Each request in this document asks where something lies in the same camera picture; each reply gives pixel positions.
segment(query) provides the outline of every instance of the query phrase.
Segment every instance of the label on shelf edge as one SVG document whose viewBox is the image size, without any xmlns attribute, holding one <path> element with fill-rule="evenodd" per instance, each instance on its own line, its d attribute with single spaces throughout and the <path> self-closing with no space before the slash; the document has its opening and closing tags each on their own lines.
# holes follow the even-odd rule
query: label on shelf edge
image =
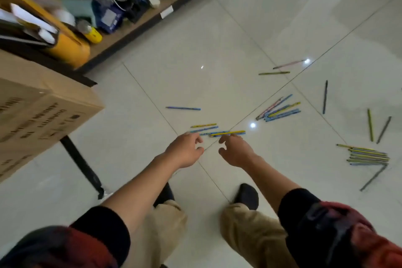
<svg viewBox="0 0 402 268">
<path fill-rule="evenodd" d="M 170 13 L 173 13 L 173 6 L 170 6 L 166 10 L 163 10 L 162 12 L 160 12 L 160 16 L 162 17 L 162 19 L 164 19 Z"/>
</svg>

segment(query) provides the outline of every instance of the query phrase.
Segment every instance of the person's right arm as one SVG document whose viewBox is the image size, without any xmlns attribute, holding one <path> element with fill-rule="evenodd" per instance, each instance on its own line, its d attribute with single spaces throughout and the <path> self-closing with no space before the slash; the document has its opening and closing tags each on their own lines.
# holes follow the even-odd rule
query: person's right arm
<svg viewBox="0 0 402 268">
<path fill-rule="evenodd" d="M 288 233 L 287 247 L 302 267 L 402 267 L 402 249 L 377 235 L 359 212 L 321 202 L 271 167 L 237 135 L 222 136 L 219 154 L 253 179 Z"/>
</svg>

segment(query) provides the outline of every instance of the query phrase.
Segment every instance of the pant leg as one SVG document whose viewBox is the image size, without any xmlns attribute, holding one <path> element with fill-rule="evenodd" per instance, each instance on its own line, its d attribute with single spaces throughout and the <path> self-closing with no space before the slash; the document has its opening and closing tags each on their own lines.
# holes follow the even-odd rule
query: pant leg
<svg viewBox="0 0 402 268">
<path fill-rule="evenodd" d="M 277 219 L 236 203 L 224 209 L 220 227 L 229 246 L 254 268 L 297 268 Z"/>
<path fill-rule="evenodd" d="M 171 255 L 187 228 L 187 215 L 174 200 L 149 212 L 130 234 L 131 246 L 123 268 L 159 268 Z"/>
</svg>

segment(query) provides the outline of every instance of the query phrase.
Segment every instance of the person's left hand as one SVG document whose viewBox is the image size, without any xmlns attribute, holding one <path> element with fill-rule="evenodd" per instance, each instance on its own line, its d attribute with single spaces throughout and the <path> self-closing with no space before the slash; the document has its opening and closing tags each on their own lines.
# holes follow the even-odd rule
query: person's left hand
<svg viewBox="0 0 402 268">
<path fill-rule="evenodd" d="M 199 133 L 184 133 L 178 136 L 164 152 L 166 159 L 177 169 L 193 165 L 204 153 L 203 147 L 195 149 L 197 143 L 203 143 Z"/>
</svg>

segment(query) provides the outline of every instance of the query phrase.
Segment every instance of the shelf leg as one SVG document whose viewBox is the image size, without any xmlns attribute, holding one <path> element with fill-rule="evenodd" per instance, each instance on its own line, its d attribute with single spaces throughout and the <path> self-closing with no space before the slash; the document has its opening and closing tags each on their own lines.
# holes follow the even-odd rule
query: shelf leg
<svg viewBox="0 0 402 268">
<path fill-rule="evenodd" d="M 95 190 L 98 191 L 98 199 L 102 199 L 104 196 L 104 189 L 98 175 L 95 174 L 95 172 L 87 164 L 84 157 L 80 154 L 74 143 L 71 141 L 70 137 L 65 136 L 60 140 L 60 142 L 63 144 L 70 157 L 74 160 L 75 164 L 77 164 L 85 178 L 87 178 Z"/>
</svg>

